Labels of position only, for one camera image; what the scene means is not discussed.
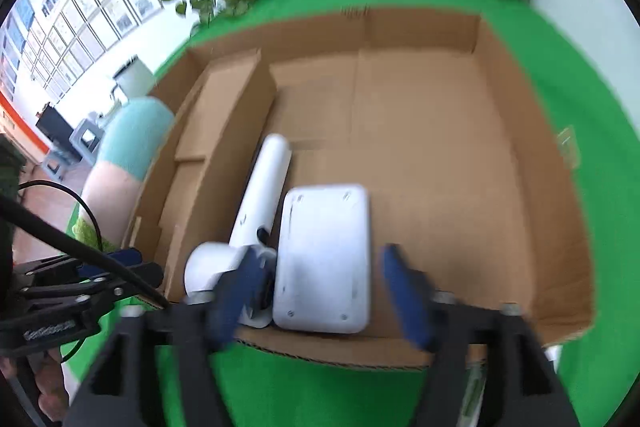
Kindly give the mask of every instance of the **cardboard box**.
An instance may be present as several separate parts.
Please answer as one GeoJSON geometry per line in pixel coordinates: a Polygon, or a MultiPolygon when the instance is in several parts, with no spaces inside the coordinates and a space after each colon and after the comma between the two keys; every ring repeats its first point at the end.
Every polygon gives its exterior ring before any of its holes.
{"type": "Polygon", "coordinates": [[[590,251],[569,170],[527,77],[479,16],[379,8],[263,25],[192,48],[153,94],[179,111],[126,241],[165,266],[172,301],[193,248],[228,241],[261,136],[292,144],[283,197],[312,184],[369,191],[369,326],[241,328],[241,341],[324,363],[424,365],[386,293],[385,243],[469,304],[519,303],[544,343],[590,325],[590,251]]]}

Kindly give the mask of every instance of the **screw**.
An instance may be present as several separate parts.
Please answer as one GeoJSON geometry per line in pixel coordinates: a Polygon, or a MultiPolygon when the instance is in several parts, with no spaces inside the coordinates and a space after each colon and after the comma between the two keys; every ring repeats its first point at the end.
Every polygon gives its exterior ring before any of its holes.
{"type": "Polygon", "coordinates": [[[510,317],[517,317],[518,315],[522,315],[520,306],[518,306],[514,302],[507,302],[503,304],[502,308],[500,308],[500,312],[502,313],[502,315],[508,315],[510,317]]]}
{"type": "Polygon", "coordinates": [[[436,292],[433,296],[434,302],[439,302],[440,304],[455,304],[456,296],[451,292],[436,292]]]}

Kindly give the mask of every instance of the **black cable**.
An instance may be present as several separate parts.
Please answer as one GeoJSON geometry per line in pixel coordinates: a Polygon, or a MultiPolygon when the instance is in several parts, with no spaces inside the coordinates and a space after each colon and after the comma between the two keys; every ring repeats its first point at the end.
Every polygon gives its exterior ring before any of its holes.
{"type": "Polygon", "coordinates": [[[151,287],[126,266],[52,227],[49,223],[21,206],[17,201],[2,194],[0,194],[0,217],[56,250],[113,273],[125,282],[135,286],[141,295],[148,297],[159,307],[167,308],[169,306],[169,301],[158,290],[151,287]]]}
{"type": "MultiPolygon", "coordinates": [[[[87,204],[84,203],[84,200],[80,196],[78,196],[78,194],[72,191],[69,187],[65,187],[65,185],[61,185],[59,183],[52,182],[49,180],[32,180],[29,182],[24,182],[18,185],[18,190],[23,190],[29,187],[37,187],[39,185],[43,185],[45,187],[57,188],[58,190],[62,190],[63,192],[66,192],[66,194],[69,194],[69,196],[73,197],[82,206],[82,208],[84,208],[87,215],[89,216],[89,219],[91,219],[91,222],[94,225],[95,235],[98,241],[98,248],[100,249],[100,251],[104,252],[104,247],[102,245],[102,234],[100,234],[100,227],[98,227],[98,221],[95,219],[94,213],[92,213],[89,206],[87,206],[87,204]]],[[[79,341],[77,341],[76,345],[71,348],[71,351],[69,351],[64,357],[62,357],[61,363],[68,362],[71,359],[71,357],[74,356],[78,352],[78,350],[82,347],[82,343],[84,343],[84,339],[80,339],[79,341]]]]}
{"type": "Polygon", "coordinates": [[[76,345],[71,348],[71,351],[69,351],[64,357],[62,357],[62,360],[60,360],[60,363],[68,362],[68,360],[78,352],[78,349],[82,347],[82,344],[84,343],[85,340],[86,340],[86,337],[84,339],[80,339],[79,341],[77,341],[76,345]]]}
{"type": "Polygon", "coordinates": [[[92,225],[94,226],[95,235],[98,239],[98,249],[101,252],[104,252],[104,247],[102,245],[102,234],[100,234],[100,227],[98,227],[98,222],[96,221],[94,214],[89,209],[87,204],[84,203],[82,198],[78,196],[74,191],[72,191],[69,187],[65,187],[65,185],[61,185],[56,182],[50,182],[49,180],[32,180],[30,182],[24,182],[18,185],[18,190],[23,190],[24,188],[29,188],[29,187],[36,187],[38,185],[44,185],[45,187],[53,187],[53,188],[57,188],[58,190],[62,190],[63,192],[66,192],[67,194],[69,194],[69,196],[73,197],[78,203],[80,203],[80,205],[82,205],[82,208],[84,208],[84,211],[87,213],[87,215],[89,216],[89,219],[91,219],[92,225]]]}

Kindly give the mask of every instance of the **human hand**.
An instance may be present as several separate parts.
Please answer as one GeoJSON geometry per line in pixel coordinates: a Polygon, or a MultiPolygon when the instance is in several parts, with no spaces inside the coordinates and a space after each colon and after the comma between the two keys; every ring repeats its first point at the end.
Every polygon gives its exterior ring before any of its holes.
{"type": "MultiPolygon", "coordinates": [[[[62,375],[62,355],[60,348],[49,349],[39,371],[34,375],[36,385],[42,393],[38,398],[40,410],[52,421],[61,421],[69,407],[69,395],[62,375]]],[[[13,360],[0,357],[0,371],[8,380],[17,376],[13,360]]]]}

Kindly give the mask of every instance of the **teal cushion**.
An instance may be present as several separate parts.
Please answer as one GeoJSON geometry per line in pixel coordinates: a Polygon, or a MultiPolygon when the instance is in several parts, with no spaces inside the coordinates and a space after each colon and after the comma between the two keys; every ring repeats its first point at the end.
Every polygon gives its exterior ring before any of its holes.
{"type": "Polygon", "coordinates": [[[142,181],[174,123],[174,114],[156,98],[130,100],[107,127],[97,161],[106,161],[142,181]]]}

